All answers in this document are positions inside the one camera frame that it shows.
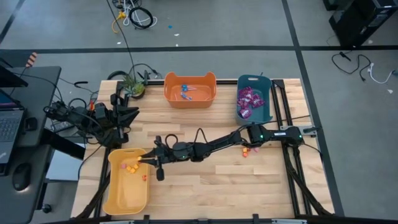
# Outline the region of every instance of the yellow cable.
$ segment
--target yellow cable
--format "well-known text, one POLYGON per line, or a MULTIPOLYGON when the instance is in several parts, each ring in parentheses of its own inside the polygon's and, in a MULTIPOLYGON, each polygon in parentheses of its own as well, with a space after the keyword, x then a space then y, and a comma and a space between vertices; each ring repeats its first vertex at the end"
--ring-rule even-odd
POLYGON ((115 23, 118 19, 124 19, 124 18, 126 18, 126 13, 120 11, 118 17, 116 18, 116 20, 112 22, 112 31, 113 31, 115 34, 117 34, 119 31, 116 31, 116 30, 114 29, 114 23, 115 23))

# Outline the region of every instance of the potted plant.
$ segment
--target potted plant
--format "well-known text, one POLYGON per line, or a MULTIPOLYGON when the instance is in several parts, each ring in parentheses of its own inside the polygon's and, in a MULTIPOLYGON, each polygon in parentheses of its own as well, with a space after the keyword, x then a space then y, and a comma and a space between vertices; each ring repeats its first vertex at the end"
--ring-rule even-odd
POLYGON ((130 75, 124 76, 123 87, 134 99, 141 99, 145 94, 145 86, 142 82, 136 80, 135 77, 130 75))

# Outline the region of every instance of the blue plastic basket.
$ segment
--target blue plastic basket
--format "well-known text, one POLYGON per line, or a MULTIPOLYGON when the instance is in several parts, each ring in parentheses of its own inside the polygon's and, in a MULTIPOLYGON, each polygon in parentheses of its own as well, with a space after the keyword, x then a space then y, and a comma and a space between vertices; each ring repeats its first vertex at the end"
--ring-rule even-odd
POLYGON ((258 94, 264 101, 264 105, 252 109, 252 115, 248 119, 243 119, 239 114, 241 109, 238 104, 236 104, 236 116, 235 120, 238 125, 245 125, 251 123, 263 123, 270 121, 272 116, 269 114, 269 91, 271 89, 272 82, 267 77, 262 77, 258 75, 242 75, 238 79, 238 92, 236 93, 237 98, 239 98, 239 91, 243 88, 250 86, 253 89, 254 94, 258 94))

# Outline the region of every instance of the black desk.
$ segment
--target black desk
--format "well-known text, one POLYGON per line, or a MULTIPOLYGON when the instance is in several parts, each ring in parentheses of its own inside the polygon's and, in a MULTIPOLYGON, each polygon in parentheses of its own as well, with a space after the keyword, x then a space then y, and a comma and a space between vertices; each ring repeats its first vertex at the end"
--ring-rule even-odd
POLYGON ((51 152, 52 148, 49 145, 16 149, 10 174, 19 164, 29 162, 32 165, 30 185, 25 190, 18 192, 12 187, 12 175, 0 177, 1 223, 29 223, 31 221, 39 201, 51 152))
MULTIPOLYGON (((24 68, 11 68, 10 71, 21 73, 24 68)), ((25 70, 24 75, 45 78, 54 84, 58 83, 60 67, 32 67, 25 70)), ((43 108, 49 106, 55 92, 55 87, 45 80, 22 76, 28 87, 16 88, 11 95, 19 100, 27 109, 27 116, 37 119, 35 131, 27 131, 19 135, 17 148, 12 152, 9 174, 0 177, 0 217, 1 223, 28 223, 34 210, 40 206, 45 192, 45 174, 52 155, 52 148, 83 159, 85 149, 54 134, 44 128, 45 113, 43 108), (12 173, 23 163, 32 165, 31 183, 23 191, 17 192, 11 184, 12 173)), ((11 92, 12 88, 3 88, 11 92)))

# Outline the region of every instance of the wooden table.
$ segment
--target wooden table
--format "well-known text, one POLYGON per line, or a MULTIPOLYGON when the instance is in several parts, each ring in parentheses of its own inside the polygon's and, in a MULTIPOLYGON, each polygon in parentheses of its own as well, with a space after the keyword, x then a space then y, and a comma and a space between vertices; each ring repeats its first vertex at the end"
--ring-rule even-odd
MULTIPOLYGON (((285 79, 285 89, 292 118, 308 115, 307 102, 299 79, 285 79)), ((117 81, 102 81, 98 101, 112 108, 109 96, 115 92, 117 81)), ((285 112, 279 90, 282 117, 285 112)), ((270 96, 271 115, 275 110, 270 96)), ((207 140, 234 131, 236 85, 218 85, 217 96, 208 109, 179 110, 169 106, 163 96, 163 86, 148 86, 141 100, 131 100, 129 106, 140 107, 140 114, 131 124, 130 141, 123 148, 154 147, 156 135, 162 139, 173 133, 179 141, 193 141, 198 128, 203 128, 207 140)), ((295 119, 294 125, 310 125, 310 118, 295 119)), ((276 123, 265 125, 277 129, 276 123)), ((315 138, 305 142, 317 147, 315 138)), ((204 141, 199 135, 198 142, 204 141)), ((98 146, 89 145, 85 157, 98 146)), ((308 188, 318 201, 333 213, 333 206, 319 153, 300 146, 303 171, 308 188)), ((72 216, 78 215, 98 189, 105 150, 101 148, 82 167, 72 216)), ((164 165, 165 180, 158 182, 151 170, 150 200, 139 214, 113 216, 113 219, 196 219, 196 218, 292 218, 294 213, 287 183, 287 173, 280 142, 267 142, 258 153, 242 156, 242 147, 234 146, 212 154, 200 163, 181 162, 164 165)), ((304 213, 300 189, 296 185, 300 212, 304 213)), ((105 192, 104 202, 108 197, 105 192)))

